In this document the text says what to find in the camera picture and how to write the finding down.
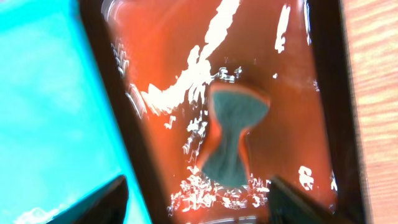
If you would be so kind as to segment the red wet sponge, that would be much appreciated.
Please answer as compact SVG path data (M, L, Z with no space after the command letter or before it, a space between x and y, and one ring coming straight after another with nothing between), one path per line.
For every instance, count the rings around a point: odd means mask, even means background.
M225 187L247 185L251 168L246 135L264 120L271 98L258 88L220 82L210 85L208 99L209 128L197 167Z

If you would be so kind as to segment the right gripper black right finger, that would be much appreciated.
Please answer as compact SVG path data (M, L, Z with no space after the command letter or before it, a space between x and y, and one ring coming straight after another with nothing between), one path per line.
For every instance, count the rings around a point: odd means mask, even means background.
M323 208L279 176L271 178L268 194L269 223L271 224L335 224L339 216Z

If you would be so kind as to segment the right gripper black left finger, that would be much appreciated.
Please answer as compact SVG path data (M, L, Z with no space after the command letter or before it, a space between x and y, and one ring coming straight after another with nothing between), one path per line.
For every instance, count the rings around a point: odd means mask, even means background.
M126 177L119 175L48 224L123 224L128 199Z

